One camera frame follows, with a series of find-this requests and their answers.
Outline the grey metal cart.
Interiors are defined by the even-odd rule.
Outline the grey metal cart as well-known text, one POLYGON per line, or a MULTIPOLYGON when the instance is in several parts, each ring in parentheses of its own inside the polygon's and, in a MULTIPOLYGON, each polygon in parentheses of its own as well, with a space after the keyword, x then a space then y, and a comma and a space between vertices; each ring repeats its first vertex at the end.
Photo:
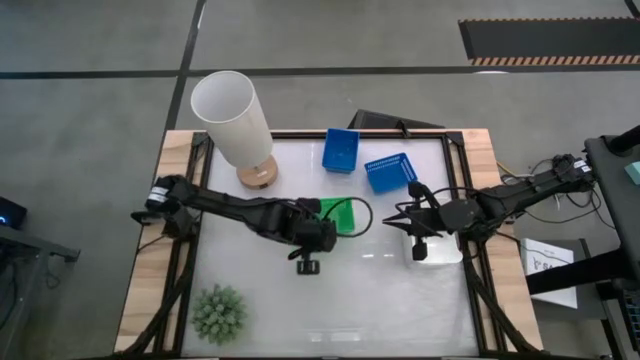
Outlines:
POLYGON ((49 258, 76 262, 80 251, 0 226, 0 360, 17 354, 32 303, 45 285, 49 258))

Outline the black desk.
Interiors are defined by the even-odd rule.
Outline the black desk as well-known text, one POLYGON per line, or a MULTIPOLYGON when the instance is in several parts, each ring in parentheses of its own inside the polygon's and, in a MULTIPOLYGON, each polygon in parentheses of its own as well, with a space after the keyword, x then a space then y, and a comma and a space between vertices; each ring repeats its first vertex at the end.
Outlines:
POLYGON ((626 171, 640 163, 640 125, 621 135, 587 139, 584 146, 616 227, 620 249, 640 280, 640 183, 626 171))

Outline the dark slotted crate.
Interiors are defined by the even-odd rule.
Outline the dark slotted crate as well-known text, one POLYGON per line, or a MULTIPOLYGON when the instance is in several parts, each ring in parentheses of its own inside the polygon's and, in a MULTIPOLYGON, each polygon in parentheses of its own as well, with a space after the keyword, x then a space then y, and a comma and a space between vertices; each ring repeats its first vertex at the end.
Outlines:
POLYGON ((640 290, 621 290, 618 301, 631 345, 640 352, 640 290))

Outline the black device with blue light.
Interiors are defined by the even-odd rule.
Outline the black device with blue light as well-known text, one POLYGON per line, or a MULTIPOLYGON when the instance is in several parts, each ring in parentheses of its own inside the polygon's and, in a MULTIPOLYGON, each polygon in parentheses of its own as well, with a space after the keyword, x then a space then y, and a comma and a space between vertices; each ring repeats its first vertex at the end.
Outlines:
POLYGON ((0 196, 0 226, 20 230, 27 213, 25 207, 0 196))

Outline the black hazard-striped floor mat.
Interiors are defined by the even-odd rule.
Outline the black hazard-striped floor mat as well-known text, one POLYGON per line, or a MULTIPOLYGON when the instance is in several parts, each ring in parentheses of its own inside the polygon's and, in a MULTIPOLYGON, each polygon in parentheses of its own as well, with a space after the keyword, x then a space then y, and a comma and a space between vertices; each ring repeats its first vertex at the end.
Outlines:
POLYGON ((458 22, 474 66, 640 65, 640 20, 465 19, 458 22))

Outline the black flat panel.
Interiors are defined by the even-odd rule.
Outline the black flat panel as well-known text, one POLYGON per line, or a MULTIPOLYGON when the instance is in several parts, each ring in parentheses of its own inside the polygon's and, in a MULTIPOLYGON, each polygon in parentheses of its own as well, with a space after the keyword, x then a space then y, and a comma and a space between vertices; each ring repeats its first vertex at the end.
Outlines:
POLYGON ((443 129, 442 125, 359 109, 348 129, 443 129))

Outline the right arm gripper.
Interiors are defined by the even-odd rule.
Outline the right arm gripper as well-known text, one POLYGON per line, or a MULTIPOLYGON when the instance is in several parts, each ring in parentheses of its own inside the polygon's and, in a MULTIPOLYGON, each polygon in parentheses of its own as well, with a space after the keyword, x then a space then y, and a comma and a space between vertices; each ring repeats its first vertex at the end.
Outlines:
POLYGON ((408 210, 398 207, 395 215, 383 219, 384 224, 409 235, 411 261, 452 261, 453 238, 444 234, 439 201, 420 182, 411 182, 408 190, 413 199, 408 210), (410 224, 393 222, 409 218, 410 224))

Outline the white shade wooden base lamp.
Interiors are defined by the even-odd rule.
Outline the white shade wooden base lamp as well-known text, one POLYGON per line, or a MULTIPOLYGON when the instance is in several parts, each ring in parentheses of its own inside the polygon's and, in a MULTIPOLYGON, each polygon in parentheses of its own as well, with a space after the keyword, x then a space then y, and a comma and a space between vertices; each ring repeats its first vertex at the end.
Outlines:
POLYGON ((278 165, 272 155, 273 137, 247 76, 214 72, 198 82, 190 104, 243 186, 264 189, 275 182, 278 165))

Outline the black diagonal bar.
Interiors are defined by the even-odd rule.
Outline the black diagonal bar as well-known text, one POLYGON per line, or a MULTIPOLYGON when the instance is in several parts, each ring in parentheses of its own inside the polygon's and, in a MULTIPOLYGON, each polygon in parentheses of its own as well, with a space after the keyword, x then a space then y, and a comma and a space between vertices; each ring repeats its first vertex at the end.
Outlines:
POLYGON ((640 281, 640 258, 619 248, 526 276, 531 295, 614 279, 640 281))

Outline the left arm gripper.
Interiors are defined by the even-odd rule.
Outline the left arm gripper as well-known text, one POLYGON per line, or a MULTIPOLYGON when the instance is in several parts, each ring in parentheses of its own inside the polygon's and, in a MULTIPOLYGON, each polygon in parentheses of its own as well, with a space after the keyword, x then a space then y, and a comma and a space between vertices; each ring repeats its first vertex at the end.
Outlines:
POLYGON ((331 252, 337 243, 336 223, 321 215, 321 202, 316 198, 298 198, 294 202, 300 211, 292 226, 292 244, 298 249, 288 255, 296 259, 298 275, 318 275, 320 262, 312 260, 314 252, 331 252))

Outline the black aluminium table frame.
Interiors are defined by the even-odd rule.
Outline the black aluminium table frame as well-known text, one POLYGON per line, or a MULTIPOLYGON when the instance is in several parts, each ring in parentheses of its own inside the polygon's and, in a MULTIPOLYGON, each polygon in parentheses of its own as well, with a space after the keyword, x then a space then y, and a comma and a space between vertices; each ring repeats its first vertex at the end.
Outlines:
MULTIPOLYGON (((486 129, 413 129, 409 136, 396 129, 368 129, 362 139, 408 142, 426 139, 444 144, 454 183, 493 186, 499 177, 490 135, 486 129)), ((208 180, 214 145, 197 130, 166 133, 156 169, 158 175, 180 174, 203 185, 208 180)), ((505 225, 474 265, 495 301, 514 327, 534 347, 542 340, 533 305, 526 293, 525 275, 518 266, 513 229, 505 225)), ((177 240, 163 237, 159 224, 144 226, 135 258, 125 308, 110 360, 177 359, 187 324, 191 281, 199 246, 199 232, 177 240)))

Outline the green artificial succulent plant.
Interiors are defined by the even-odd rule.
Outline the green artificial succulent plant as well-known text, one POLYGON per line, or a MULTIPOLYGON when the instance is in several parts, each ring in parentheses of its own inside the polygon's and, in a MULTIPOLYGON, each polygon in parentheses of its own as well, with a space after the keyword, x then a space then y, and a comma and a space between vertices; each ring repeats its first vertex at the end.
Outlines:
POLYGON ((223 346, 239 336, 247 317, 244 297, 231 286, 216 284, 196 296, 190 322, 199 339, 223 346))

